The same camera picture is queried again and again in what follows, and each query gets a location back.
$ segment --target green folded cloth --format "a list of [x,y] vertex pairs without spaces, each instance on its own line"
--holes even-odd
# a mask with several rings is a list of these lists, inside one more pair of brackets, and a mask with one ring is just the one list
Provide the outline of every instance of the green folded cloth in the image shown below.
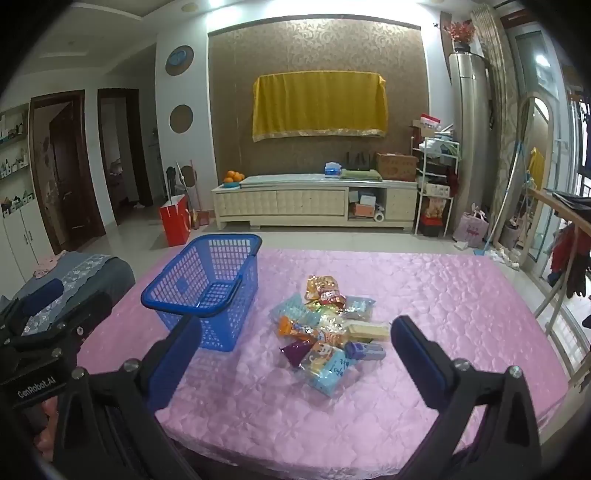
[[382,176],[377,170],[347,170],[343,168],[340,172],[342,180],[372,180],[382,181]]

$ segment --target laundry basket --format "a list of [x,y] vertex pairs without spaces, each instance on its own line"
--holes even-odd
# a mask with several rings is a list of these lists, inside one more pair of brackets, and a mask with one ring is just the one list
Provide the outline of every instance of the laundry basket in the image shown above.
[[201,347],[234,349],[258,288],[256,235],[203,235],[144,290],[141,302],[172,330],[183,315],[201,319]]

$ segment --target drawer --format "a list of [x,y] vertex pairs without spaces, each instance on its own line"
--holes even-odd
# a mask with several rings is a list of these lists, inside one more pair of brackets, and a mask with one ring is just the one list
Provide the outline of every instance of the drawer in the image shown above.
[[344,190],[279,190],[279,215],[335,215],[345,214]]
[[388,189],[386,192],[386,220],[414,220],[417,191]]
[[277,192],[242,192],[235,190],[214,195],[216,216],[276,215]]

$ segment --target black vase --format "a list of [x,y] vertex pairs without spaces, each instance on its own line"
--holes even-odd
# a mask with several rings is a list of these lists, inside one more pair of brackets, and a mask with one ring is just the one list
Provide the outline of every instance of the black vase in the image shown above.
[[453,43],[453,50],[458,53],[470,53],[470,45],[466,42],[455,41]]

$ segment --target screw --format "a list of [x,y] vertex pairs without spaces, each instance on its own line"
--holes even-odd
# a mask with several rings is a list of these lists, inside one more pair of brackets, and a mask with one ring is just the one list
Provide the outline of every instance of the screw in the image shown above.
[[509,375],[513,378],[521,378],[521,375],[523,375],[523,370],[517,365],[512,365],[509,367]]
[[457,358],[453,361],[453,366],[456,367],[460,372],[467,372],[472,364],[465,358]]
[[72,370],[72,378],[74,380],[79,380],[84,377],[85,372],[86,371],[82,367],[76,367],[74,370]]
[[123,362],[123,370],[128,373],[135,372],[139,368],[139,360],[136,358],[130,358]]

